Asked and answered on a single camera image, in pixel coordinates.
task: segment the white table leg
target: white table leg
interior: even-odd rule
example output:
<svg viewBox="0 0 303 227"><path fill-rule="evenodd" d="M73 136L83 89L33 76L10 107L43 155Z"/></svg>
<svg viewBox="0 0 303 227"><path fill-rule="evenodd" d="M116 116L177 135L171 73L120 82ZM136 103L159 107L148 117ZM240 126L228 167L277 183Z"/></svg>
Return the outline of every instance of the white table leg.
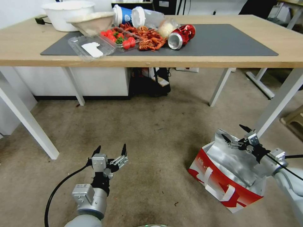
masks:
<svg viewBox="0 0 303 227"><path fill-rule="evenodd" d="M273 100L269 103L256 122L254 129L256 129L258 137L262 136L290 99L296 94L302 84L303 68L293 69L280 87L279 91L276 93Z"/></svg>
<svg viewBox="0 0 303 227"><path fill-rule="evenodd" d="M42 130L31 112L15 93L6 78L0 72L0 97L8 107L19 118L22 124L27 128L31 135L37 140L40 146L45 150L51 159L57 159L59 152L45 132Z"/></svg>
<svg viewBox="0 0 303 227"><path fill-rule="evenodd" d="M297 12L294 14L293 18L290 20L286 28L292 29L295 26L296 22L298 21L298 19L302 14L302 11L303 11L302 8L298 8Z"/></svg>
<svg viewBox="0 0 303 227"><path fill-rule="evenodd" d="M281 12L281 9L282 9L283 5L284 5L284 3L279 3L279 9L278 9L278 11L277 11L277 13L275 15L275 18L278 17L279 13Z"/></svg>
<svg viewBox="0 0 303 227"><path fill-rule="evenodd" d="M260 69L260 71L258 72L258 74L256 76L252 72L246 72L246 75L249 77L249 79L251 81L253 81L255 83L255 85L258 86L258 88L260 88L260 90L262 90L264 92L264 94L269 99L272 99L275 96L275 94L260 81L262 76L265 74L266 70L267 70L267 68Z"/></svg>
<svg viewBox="0 0 303 227"><path fill-rule="evenodd" d="M222 89L223 89L223 87L224 87L227 79L228 79L228 76L230 75L231 69L232 68L225 68L223 70L222 76L221 76L221 78L220 78L220 80L219 80L219 82L217 84L215 92L212 95L211 100L209 101L209 106L210 107L214 107L214 105L215 105L215 103L216 103L216 101L217 101L217 99L218 99L218 97L219 97L219 95L220 95L220 93L221 93L221 91L222 91Z"/></svg>
<svg viewBox="0 0 303 227"><path fill-rule="evenodd" d="M82 96L82 92L79 89L77 82L75 80L75 76L72 72L72 69L70 67L62 67L62 70L64 72L64 74L66 75L66 77L69 79L69 81L71 82L71 86L74 89L75 95L78 99L78 102L80 103L81 106L84 106L85 101L84 98Z"/></svg>

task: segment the white bowl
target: white bowl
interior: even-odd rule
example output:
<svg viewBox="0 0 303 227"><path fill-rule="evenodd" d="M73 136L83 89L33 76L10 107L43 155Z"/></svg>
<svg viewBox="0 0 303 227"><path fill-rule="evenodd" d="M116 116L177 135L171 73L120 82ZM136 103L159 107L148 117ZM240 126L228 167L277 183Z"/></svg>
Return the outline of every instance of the white bowl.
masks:
<svg viewBox="0 0 303 227"><path fill-rule="evenodd" d="M111 27L114 15L114 12L96 12L69 18L66 22L78 28L83 35L97 35Z"/></svg>
<svg viewBox="0 0 303 227"><path fill-rule="evenodd" d="M77 28L66 20L70 17L86 15L94 12L94 2L66 1L54 2L42 5L54 28L61 32L78 31Z"/></svg>

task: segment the cherry tomato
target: cherry tomato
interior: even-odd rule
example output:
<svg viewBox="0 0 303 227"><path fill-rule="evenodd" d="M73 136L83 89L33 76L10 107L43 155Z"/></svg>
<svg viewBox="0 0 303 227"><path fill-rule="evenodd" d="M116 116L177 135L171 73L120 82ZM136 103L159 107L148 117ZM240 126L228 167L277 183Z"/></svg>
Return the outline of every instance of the cherry tomato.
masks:
<svg viewBox="0 0 303 227"><path fill-rule="evenodd" d="M123 35L122 33L119 33L119 34L117 35L117 38L119 38L119 37L124 38L124 35Z"/></svg>
<svg viewBox="0 0 303 227"><path fill-rule="evenodd" d="M124 49L129 49L130 48L130 42L128 40L124 40L122 43L122 46Z"/></svg>
<svg viewBox="0 0 303 227"><path fill-rule="evenodd" d="M117 40L113 35L107 35L107 37L113 42Z"/></svg>
<svg viewBox="0 0 303 227"><path fill-rule="evenodd" d="M107 37L107 33L105 31L100 32L100 36L105 36Z"/></svg>
<svg viewBox="0 0 303 227"><path fill-rule="evenodd" d="M112 34L113 34L113 31L112 31L112 30L107 30L107 31L106 31L106 34L107 34L107 37L108 37L109 35L112 35Z"/></svg>
<svg viewBox="0 0 303 227"><path fill-rule="evenodd" d="M134 47L136 45L136 40L133 37L129 37L127 41L129 41L130 47Z"/></svg>

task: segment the bag handle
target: bag handle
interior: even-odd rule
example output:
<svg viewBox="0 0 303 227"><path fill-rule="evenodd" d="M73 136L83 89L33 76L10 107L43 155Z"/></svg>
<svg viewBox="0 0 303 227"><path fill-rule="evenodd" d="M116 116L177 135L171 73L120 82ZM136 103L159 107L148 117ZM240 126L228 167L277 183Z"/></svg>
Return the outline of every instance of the bag handle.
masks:
<svg viewBox="0 0 303 227"><path fill-rule="evenodd" d="M229 184L228 189L224 195L222 195L221 193L214 190L211 186L208 185L208 180L209 180L212 172L213 172L212 168L208 167L206 169L206 172L204 175L205 189L207 191L209 191L214 197L216 197L220 202L229 201L230 198L233 196L234 192L236 191L236 189L232 185Z"/></svg>

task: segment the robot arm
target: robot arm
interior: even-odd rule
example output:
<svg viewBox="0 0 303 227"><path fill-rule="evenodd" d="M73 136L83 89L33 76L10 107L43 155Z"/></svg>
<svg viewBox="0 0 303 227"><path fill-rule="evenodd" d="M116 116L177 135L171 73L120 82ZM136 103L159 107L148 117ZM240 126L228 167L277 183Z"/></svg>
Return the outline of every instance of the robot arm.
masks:
<svg viewBox="0 0 303 227"><path fill-rule="evenodd" d="M100 154L101 147L94 151L92 168L95 172L91 184L76 184L72 196L77 202L79 216L68 222L65 227L102 227L107 196L110 193L110 179L128 161L126 145L124 144L121 156L108 159L105 154Z"/></svg>
<svg viewBox="0 0 303 227"><path fill-rule="evenodd" d="M265 166L267 176L273 176L278 186L289 198L294 214L303 226L303 170L286 168L285 152L281 149L266 150L259 143L257 134L250 128L240 125L247 134L238 142L232 142L222 135L230 148L246 151L256 157L257 162Z"/></svg>

